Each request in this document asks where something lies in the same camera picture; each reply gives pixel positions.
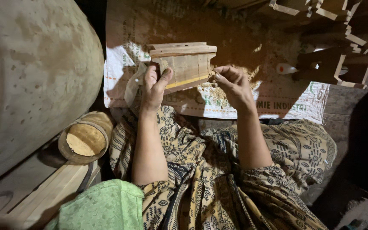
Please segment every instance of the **green cloth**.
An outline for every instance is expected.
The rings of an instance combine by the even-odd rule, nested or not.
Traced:
[[[143,229],[143,198],[129,182],[104,181],[62,205],[45,229]]]

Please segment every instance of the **white bottle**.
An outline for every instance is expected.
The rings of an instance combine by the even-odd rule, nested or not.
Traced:
[[[289,64],[286,64],[286,63],[279,63],[277,66],[276,66],[276,72],[279,73],[279,74],[290,74],[290,73],[294,73],[294,72],[297,72],[298,70],[289,65]]]

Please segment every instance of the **large clay pot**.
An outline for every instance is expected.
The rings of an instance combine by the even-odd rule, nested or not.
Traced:
[[[0,0],[0,175],[91,106],[103,65],[74,0]]]

